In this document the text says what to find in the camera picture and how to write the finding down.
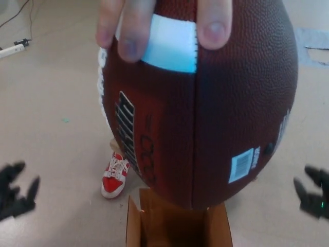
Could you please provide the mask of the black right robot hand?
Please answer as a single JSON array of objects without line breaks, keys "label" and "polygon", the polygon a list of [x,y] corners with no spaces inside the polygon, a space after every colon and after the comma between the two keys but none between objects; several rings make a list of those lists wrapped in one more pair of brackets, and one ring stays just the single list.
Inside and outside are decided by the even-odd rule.
[{"label": "black right robot hand", "polygon": [[309,193],[298,178],[294,178],[294,187],[300,199],[300,209],[317,218],[328,220],[328,172],[312,165],[305,165],[305,173],[316,186],[322,189],[322,195]]}]

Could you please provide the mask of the person's right hand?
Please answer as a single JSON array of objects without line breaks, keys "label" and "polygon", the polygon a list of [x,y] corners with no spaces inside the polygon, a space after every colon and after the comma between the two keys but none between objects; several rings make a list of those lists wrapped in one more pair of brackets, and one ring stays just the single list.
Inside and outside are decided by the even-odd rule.
[{"label": "person's right hand", "polygon": [[[100,1],[97,44],[102,48],[109,48],[120,24],[120,57],[126,62],[140,60],[148,45],[155,6],[154,0]],[[230,38],[232,17],[232,1],[198,1],[197,36],[201,46],[208,50],[222,48]]]}]

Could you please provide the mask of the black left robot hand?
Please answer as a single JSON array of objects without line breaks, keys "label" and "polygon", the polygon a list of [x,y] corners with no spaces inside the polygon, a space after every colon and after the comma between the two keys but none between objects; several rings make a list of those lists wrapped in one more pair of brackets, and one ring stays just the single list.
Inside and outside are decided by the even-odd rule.
[{"label": "black left robot hand", "polygon": [[11,183],[25,169],[24,161],[6,164],[1,169],[1,221],[10,217],[18,217],[35,209],[35,199],[39,190],[40,177],[37,176],[27,191],[25,197],[20,196],[20,187],[11,187]]}]

